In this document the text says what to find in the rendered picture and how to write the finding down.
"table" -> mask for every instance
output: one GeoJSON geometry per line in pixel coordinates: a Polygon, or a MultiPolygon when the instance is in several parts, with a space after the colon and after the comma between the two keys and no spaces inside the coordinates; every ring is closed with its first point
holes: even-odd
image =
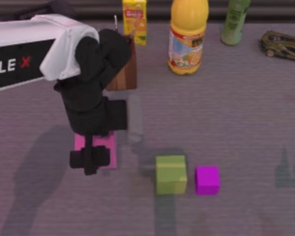
{"type": "MultiPolygon", "coordinates": [[[[95,27],[113,27],[94,23],[95,27]]],[[[68,166],[73,148],[60,95],[39,81],[0,92],[0,236],[295,236],[295,187],[277,188],[284,149],[295,164],[295,62],[257,47],[266,30],[246,24],[242,43],[219,41],[209,24],[200,70],[166,65],[168,24],[149,24],[137,47],[145,141],[118,132],[118,170],[86,177],[68,166]],[[187,192],[155,196],[154,156],[185,154],[187,192]],[[215,197],[194,194],[196,165],[218,165],[215,197]]]]}

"pink cube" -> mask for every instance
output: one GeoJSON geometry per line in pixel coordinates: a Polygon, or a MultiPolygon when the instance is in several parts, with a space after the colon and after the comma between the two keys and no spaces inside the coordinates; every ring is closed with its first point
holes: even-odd
{"type": "Polygon", "coordinates": [[[218,167],[197,166],[195,185],[197,195],[216,195],[221,185],[218,167]]]}
{"type": "MultiPolygon", "coordinates": [[[[79,151],[84,148],[85,138],[84,136],[75,134],[74,140],[74,150],[79,151]]],[[[117,168],[117,158],[116,158],[116,136],[114,131],[111,131],[108,136],[100,137],[93,136],[93,147],[95,146],[105,146],[110,150],[110,165],[102,166],[99,169],[116,169],[117,168]]]]}

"green bottle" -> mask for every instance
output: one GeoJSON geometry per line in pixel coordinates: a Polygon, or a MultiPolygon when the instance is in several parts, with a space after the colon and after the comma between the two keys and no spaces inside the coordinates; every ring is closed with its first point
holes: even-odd
{"type": "Polygon", "coordinates": [[[226,45],[236,45],[241,41],[242,27],[251,0],[229,0],[226,21],[221,40],[226,45]]]}

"purple cube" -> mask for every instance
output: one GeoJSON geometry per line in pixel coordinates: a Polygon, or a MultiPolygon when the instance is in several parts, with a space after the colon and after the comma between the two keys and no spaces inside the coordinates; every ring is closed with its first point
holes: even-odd
{"type": "Polygon", "coordinates": [[[221,185],[218,167],[197,166],[195,185],[197,195],[216,195],[221,185]]]}

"car wheel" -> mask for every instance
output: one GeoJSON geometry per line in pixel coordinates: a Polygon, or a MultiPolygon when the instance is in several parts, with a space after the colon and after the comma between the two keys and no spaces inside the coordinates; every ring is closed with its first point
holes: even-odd
{"type": "Polygon", "coordinates": [[[273,57],[275,55],[275,52],[273,50],[266,50],[265,55],[267,57],[273,57]]]}

